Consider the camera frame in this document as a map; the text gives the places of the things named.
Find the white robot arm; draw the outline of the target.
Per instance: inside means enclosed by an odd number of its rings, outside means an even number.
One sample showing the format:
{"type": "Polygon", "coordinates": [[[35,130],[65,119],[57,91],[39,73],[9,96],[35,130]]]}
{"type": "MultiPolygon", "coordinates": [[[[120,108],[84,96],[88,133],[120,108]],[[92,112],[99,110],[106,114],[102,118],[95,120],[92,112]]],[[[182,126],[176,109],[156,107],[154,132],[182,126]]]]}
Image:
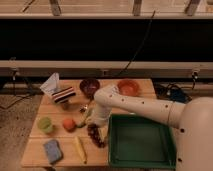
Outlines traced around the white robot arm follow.
{"type": "Polygon", "coordinates": [[[213,97],[188,103],[125,96],[115,84],[94,94],[91,123],[105,126],[113,108],[139,114],[179,130],[176,171],[213,171],[213,97]]]}

